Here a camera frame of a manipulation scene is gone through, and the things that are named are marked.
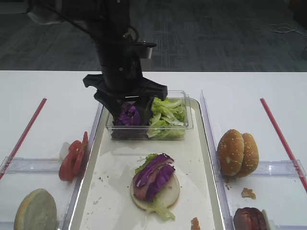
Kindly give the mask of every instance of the food crumb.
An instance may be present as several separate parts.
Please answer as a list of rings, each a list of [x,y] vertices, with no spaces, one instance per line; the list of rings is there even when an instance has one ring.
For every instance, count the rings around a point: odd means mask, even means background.
[[[242,198],[252,198],[253,200],[256,200],[256,194],[253,193],[252,189],[244,188],[241,192]]]
[[[191,230],[201,230],[197,217],[191,220]]]

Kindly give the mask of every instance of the clear plastic container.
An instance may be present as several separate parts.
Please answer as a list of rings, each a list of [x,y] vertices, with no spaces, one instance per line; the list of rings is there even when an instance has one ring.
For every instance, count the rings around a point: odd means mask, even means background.
[[[181,106],[185,111],[185,120],[182,126],[115,126],[113,116],[108,113],[106,129],[111,139],[114,140],[182,140],[186,130],[193,128],[189,96],[184,91],[168,91],[170,101],[182,100]],[[149,137],[150,132],[158,132],[159,135]]]

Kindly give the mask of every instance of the ham slice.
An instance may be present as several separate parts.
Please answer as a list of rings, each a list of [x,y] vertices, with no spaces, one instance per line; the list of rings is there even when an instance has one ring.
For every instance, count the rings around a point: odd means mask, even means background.
[[[147,193],[148,187],[152,182],[154,182],[155,178],[157,177],[158,172],[159,172],[159,169],[155,169],[155,171],[149,175],[147,183],[140,188],[138,188],[135,185],[135,181],[137,180],[139,174],[136,174],[133,177],[133,180],[132,180],[133,181],[133,191],[134,191],[134,195],[137,198],[141,200],[146,200],[146,193]]]

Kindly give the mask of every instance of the white tray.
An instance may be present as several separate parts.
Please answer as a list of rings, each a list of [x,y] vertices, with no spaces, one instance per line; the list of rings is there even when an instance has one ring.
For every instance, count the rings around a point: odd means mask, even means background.
[[[208,146],[198,102],[190,101],[194,129],[185,140],[115,141],[105,128],[103,110],[71,229],[82,230],[187,230],[197,217],[201,229],[223,229]],[[175,221],[163,222],[146,215],[130,196],[134,169],[149,153],[166,153],[175,160],[181,185],[177,203],[171,207]]]

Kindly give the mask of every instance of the sesame seed bun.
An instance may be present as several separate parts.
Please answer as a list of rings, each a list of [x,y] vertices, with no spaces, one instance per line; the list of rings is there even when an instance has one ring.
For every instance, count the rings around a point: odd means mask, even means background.
[[[257,169],[259,163],[258,148],[253,136],[244,133],[242,137],[244,140],[244,156],[241,169],[237,173],[239,177],[250,175]]]
[[[21,202],[14,221],[14,230],[55,230],[57,208],[52,195],[36,189]]]
[[[243,153],[244,140],[241,133],[235,129],[228,130],[217,147],[221,171],[224,175],[234,176],[240,171]]]
[[[172,175],[171,179],[162,187],[161,191],[158,194],[158,200],[162,204],[165,204],[167,207],[172,206],[176,203],[180,192],[179,181],[175,174]],[[149,207],[150,201],[140,200],[134,195],[133,191],[133,182],[131,182],[130,193],[133,202],[140,209],[146,210]]]

